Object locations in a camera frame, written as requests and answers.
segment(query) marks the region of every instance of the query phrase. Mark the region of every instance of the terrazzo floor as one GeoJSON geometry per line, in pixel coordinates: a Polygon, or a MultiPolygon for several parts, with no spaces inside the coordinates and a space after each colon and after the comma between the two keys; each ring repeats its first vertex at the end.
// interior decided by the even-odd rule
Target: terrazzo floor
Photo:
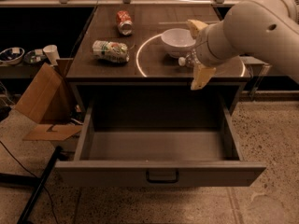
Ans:
{"type": "MultiPolygon", "coordinates": [[[[243,155],[267,169],[248,188],[73,188],[56,170],[46,184],[58,223],[299,223],[299,102],[240,102],[233,114],[243,155]]],[[[35,124],[12,110],[0,122],[0,140],[40,175],[50,142],[24,142],[35,124]]],[[[27,175],[0,147],[0,172],[27,175]]],[[[29,188],[0,188],[0,223],[17,223],[29,188]]],[[[56,223],[50,198],[41,193],[28,220],[56,223]]]]}

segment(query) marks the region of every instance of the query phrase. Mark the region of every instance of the crushed can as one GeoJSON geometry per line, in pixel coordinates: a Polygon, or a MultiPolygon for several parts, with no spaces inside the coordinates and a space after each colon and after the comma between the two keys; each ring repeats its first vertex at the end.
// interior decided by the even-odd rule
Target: crushed can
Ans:
{"type": "Polygon", "coordinates": [[[130,35],[132,33],[133,22],[128,11],[119,11],[116,14],[116,23],[121,34],[130,35]]]}
{"type": "Polygon", "coordinates": [[[129,49],[124,43],[96,40],[93,43],[93,55],[97,59],[112,63],[129,62],[129,49]]]}

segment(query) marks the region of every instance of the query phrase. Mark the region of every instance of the table top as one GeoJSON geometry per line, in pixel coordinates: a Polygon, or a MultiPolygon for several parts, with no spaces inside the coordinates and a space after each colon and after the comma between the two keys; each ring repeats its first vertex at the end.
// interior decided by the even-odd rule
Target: table top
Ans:
{"type": "MultiPolygon", "coordinates": [[[[161,33],[170,28],[186,28],[186,20],[218,22],[211,5],[138,4],[101,5],[78,48],[66,76],[70,82],[96,81],[192,81],[193,70],[178,65],[178,59],[165,51],[161,33]],[[127,10],[133,20],[133,33],[121,35],[116,24],[119,10],[127,10]],[[93,42],[106,40],[126,44],[130,52],[128,63],[111,63],[93,56],[93,42]]],[[[217,67],[212,80],[248,80],[249,74],[238,57],[217,67]]]]}

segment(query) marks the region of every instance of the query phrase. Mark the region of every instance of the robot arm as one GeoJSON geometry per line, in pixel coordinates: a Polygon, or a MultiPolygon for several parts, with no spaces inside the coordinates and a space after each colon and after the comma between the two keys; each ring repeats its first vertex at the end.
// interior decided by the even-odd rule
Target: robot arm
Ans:
{"type": "Polygon", "coordinates": [[[299,83],[299,0],[245,0],[199,31],[195,51],[210,67],[247,54],[299,83]]]}

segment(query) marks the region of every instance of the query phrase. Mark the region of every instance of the drawer handle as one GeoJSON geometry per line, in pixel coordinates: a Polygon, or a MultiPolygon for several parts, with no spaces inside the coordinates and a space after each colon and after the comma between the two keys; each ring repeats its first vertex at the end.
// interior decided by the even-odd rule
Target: drawer handle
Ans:
{"type": "Polygon", "coordinates": [[[156,184],[172,184],[172,183],[177,183],[179,181],[179,173],[178,170],[176,170],[176,177],[175,179],[170,179],[170,180],[159,180],[159,179],[150,179],[150,171],[146,172],[146,177],[147,181],[149,183],[156,183],[156,184]]]}

